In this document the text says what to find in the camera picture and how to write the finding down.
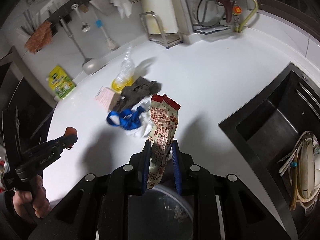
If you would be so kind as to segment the person's left hand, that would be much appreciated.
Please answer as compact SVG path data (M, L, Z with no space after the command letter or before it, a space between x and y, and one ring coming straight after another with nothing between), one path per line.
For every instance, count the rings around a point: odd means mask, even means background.
M34 197L29 191L16 191L12 198L15 212L31 223L35 222L35 220L26 209L28 204L32 205L33 214L38 218L46 217L52 210L50 202L46 198L46 189L43 187L42 177L37 175L34 181L36 183Z

